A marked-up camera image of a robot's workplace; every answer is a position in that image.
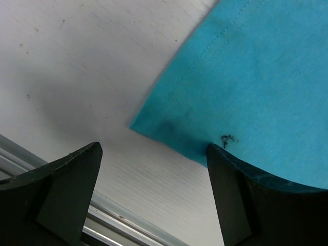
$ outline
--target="scratched white surface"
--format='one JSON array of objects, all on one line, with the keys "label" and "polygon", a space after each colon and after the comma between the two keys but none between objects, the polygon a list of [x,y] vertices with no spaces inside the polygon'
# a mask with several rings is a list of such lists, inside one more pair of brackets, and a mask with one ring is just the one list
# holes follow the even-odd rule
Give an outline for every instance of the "scratched white surface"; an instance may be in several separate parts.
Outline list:
[{"label": "scratched white surface", "polygon": [[127,128],[214,2],[1,0],[1,134],[47,161],[99,140],[97,191],[189,245],[223,245],[207,169]]}]

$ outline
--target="towel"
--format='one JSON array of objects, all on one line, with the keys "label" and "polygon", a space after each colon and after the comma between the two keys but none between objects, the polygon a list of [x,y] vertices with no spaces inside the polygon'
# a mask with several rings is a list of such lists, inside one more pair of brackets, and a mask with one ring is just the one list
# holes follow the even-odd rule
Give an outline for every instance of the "towel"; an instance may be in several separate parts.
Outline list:
[{"label": "towel", "polygon": [[131,129],[204,166],[215,143],[279,177],[328,188],[328,1],[221,0]]}]

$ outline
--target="black stain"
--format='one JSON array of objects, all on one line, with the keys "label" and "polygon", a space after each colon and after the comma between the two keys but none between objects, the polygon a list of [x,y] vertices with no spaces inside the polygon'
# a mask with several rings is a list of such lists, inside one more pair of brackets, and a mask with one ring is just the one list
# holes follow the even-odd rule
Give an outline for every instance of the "black stain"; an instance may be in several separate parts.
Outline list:
[{"label": "black stain", "polygon": [[228,146],[228,143],[230,142],[239,142],[237,138],[230,134],[221,136],[221,141],[224,149]]}]

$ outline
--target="white surface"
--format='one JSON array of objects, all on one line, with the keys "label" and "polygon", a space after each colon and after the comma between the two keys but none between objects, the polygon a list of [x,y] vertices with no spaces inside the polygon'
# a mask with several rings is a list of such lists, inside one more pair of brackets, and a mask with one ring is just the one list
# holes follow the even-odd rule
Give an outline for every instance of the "white surface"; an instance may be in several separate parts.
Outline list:
[{"label": "white surface", "polygon": [[0,133],[47,161],[99,140],[97,191],[189,245],[223,245],[207,169],[127,128],[213,5],[2,0]]}]

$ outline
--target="stitching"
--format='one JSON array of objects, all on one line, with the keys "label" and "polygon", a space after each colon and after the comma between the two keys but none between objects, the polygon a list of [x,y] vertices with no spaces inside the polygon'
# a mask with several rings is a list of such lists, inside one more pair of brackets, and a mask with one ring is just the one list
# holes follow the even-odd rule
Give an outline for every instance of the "stitching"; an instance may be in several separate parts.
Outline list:
[{"label": "stitching", "polygon": [[153,127],[154,127],[154,124],[155,124],[155,121],[158,119],[160,113],[163,111],[163,108],[165,107],[165,105],[168,103],[169,101],[169,98],[172,96],[172,94],[174,93],[174,91],[177,89],[177,87],[181,84],[181,82],[183,81],[183,79],[192,71],[193,67],[196,65],[196,63],[201,59],[201,57],[207,52],[207,50],[209,49],[209,47],[211,47],[215,41],[222,36],[222,34],[224,34],[230,26],[232,26],[236,21],[237,19],[239,18],[239,16],[242,14],[242,12],[245,10],[245,8],[249,5],[249,3],[251,2],[251,0],[249,0],[245,5],[244,7],[239,11],[239,13],[237,14],[237,16],[232,20],[232,22],[227,25],[226,28],[224,28],[212,41],[211,43],[204,49],[204,51],[200,54],[200,56],[196,59],[196,61],[191,65],[191,67],[189,68],[189,70],[186,72],[186,74],[184,76],[182,76],[181,80],[174,86],[174,88],[172,89],[172,91],[170,92],[170,94],[168,95],[166,101],[162,104],[162,107],[158,110],[158,113],[157,115],[154,117],[153,121],[152,121],[152,124],[149,126],[149,128],[147,129],[147,132],[149,132]]},{"label": "stitching", "polygon": [[[264,0],[257,8],[256,10],[258,10],[264,3],[266,3],[267,0]],[[207,67],[207,65],[209,63],[211,63],[211,61],[213,60],[213,58],[219,53],[219,51],[235,36],[235,34],[237,34],[241,28],[248,22],[248,20],[253,16],[254,14],[250,15],[246,21],[242,24],[242,26],[234,33],[234,35],[232,35],[227,41],[225,41],[225,43],[215,52],[215,54],[209,59],[209,61],[204,65],[204,67],[199,71],[199,74],[196,75],[194,77],[194,79],[185,87],[185,89],[183,90],[183,92],[180,94],[179,98],[175,101],[174,105],[171,107],[171,109],[169,110],[168,114],[175,108],[175,106],[178,104],[179,100],[181,99],[181,97],[184,95],[184,93],[187,91],[187,89],[190,87],[190,85],[195,81],[195,79],[203,72],[203,70]],[[152,125],[148,128],[147,133],[152,129],[152,127],[154,126],[155,120],[157,119],[157,117],[159,116],[159,113],[157,114],[156,118],[154,118]]]}]

